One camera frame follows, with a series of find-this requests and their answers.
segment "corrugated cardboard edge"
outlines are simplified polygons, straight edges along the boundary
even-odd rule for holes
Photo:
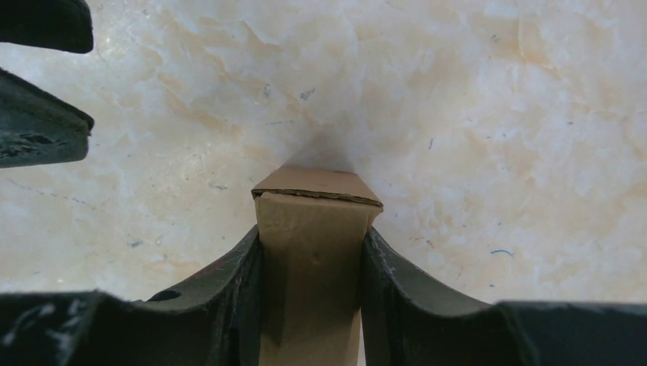
[[[283,166],[258,183],[252,190],[252,196],[257,198],[265,192],[383,207],[378,196],[366,183],[358,175],[350,172]]]

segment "brown cardboard box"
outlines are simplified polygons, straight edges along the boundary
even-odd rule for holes
[[[283,167],[253,190],[262,366],[357,365],[362,240],[382,203],[355,174]]]

